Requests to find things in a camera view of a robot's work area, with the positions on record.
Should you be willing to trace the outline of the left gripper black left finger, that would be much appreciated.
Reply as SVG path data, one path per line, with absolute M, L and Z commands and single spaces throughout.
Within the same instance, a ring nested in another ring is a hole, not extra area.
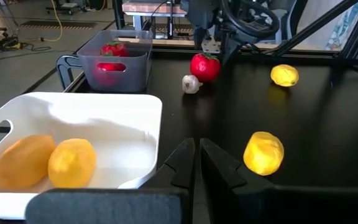
M 53 189 L 26 206 L 26 224 L 191 224 L 195 143 L 185 139 L 138 189 Z

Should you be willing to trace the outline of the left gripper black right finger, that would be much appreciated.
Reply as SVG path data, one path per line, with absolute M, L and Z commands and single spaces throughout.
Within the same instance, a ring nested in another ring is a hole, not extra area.
M 205 138 L 200 155 L 212 224 L 358 224 L 358 188 L 273 184 Z

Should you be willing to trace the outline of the yellow lemon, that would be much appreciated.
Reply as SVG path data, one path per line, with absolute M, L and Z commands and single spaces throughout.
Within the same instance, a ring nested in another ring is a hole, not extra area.
M 286 64 L 274 66 L 270 72 L 270 77 L 276 85 L 283 87 L 296 85 L 300 78 L 298 70 Z
M 31 135 L 7 148 L 0 156 L 0 189 L 21 190 L 48 174 L 48 160 L 55 150 L 50 135 Z
M 67 139 L 52 152 L 48 177 L 55 188 L 86 187 L 96 168 L 96 152 L 86 139 Z
M 255 132 L 246 145 L 243 161 L 252 172 L 266 176 L 278 170 L 284 158 L 284 146 L 278 137 Z

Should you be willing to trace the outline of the red tomato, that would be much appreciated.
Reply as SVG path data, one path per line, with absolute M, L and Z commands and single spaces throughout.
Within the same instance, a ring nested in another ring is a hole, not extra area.
M 104 44 L 101 47 L 100 55 L 103 57 L 128 57 L 129 52 L 123 43 L 114 41 Z M 100 84 L 112 85 L 114 83 L 114 77 L 109 73 L 114 71 L 123 72 L 126 66 L 122 63 L 101 62 L 96 65 L 96 68 L 100 70 L 100 72 L 96 73 L 95 79 L 97 79 Z
M 210 54 L 196 54 L 190 62 L 190 73 L 202 83 L 215 81 L 220 70 L 220 61 Z

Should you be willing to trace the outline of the white plastic basket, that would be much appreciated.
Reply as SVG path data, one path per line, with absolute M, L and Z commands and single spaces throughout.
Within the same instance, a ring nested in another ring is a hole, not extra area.
M 10 131 L 0 155 L 18 140 L 48 134 L 56 143 L 88 140 L 96 151 L 91 189 L 136 189 L 155 174 L 162 102 L 152 95 L 33 92 L 0 107 Z M 0 219 L 22 220 L 28 202 L 53 187 L 48 178 L 23 190 L 0 188 Z

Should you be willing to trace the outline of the grey translucent plastic basket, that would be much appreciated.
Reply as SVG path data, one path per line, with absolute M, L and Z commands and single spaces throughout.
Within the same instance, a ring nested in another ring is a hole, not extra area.
M 102 30 L 77 51 L 77 56 L 90 87 L 95 91 L 132 93 L 142 91 L 147 86 L 151 66 L 153 33 L 139 30 Z M 101 47 L 110 42 L 123 43 L 129 52 L 128 57 L 103 57 Z M 96 65 L 101 62 L 122 63 L 123 72 L 110 72 L 114 77 L 112 85 L 100 84 L 95 75 L 100 72 Z

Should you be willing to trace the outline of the white garlic bulb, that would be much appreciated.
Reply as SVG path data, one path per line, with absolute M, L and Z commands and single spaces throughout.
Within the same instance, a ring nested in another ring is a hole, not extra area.
M 197 93 L 202 85 L 203 83 L 201 83 L 194 75 L 185 75 L 182 78 L 182 90 L 186 94 Z

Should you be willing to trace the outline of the striped floor mat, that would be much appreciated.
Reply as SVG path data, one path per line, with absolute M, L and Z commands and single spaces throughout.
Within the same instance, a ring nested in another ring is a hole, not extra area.
M 72 22 L 72 21 L 27 21 L 22 23 L 20 27 L 36 28 L 36 29 L 78 29 L 89 30 L 94 28 L 97 23 L 94 22 Z

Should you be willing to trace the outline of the black diagonal frame strut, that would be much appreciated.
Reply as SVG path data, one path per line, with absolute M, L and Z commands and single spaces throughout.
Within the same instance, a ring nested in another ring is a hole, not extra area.
M 285 42 L 282 45 L 279 45 L 273 52 L 273 57 L 281 57 L 282 55 L 286 54 L 292 48 L 297 46 L 299 43 L 307 39 L 309 36 L 314 34 L 320 28 L 324 27 L 326 24 L 331 22 L 337 16 L 342 14 L 344 11 L 348 10 L 354 4 L 356 4 L 358 0 L 342 0 L 339 4 L 334 6 L 328 12 L 323 14 L 309 26 L 301 30 L 299 33 L 294 35 L 289 41 Z

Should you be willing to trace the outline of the white metal frame table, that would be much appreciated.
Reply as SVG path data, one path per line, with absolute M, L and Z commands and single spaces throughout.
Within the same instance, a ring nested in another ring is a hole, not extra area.
M 143 17 L 184 17 L 186 15 L 186 12 L 180 9 L 180 5 L 174 4 L 171 0 L 161 3 L 127 1 L 122 4 L 122 11 L 127 16 L 132 16 L 135 30 L 142 30 Z

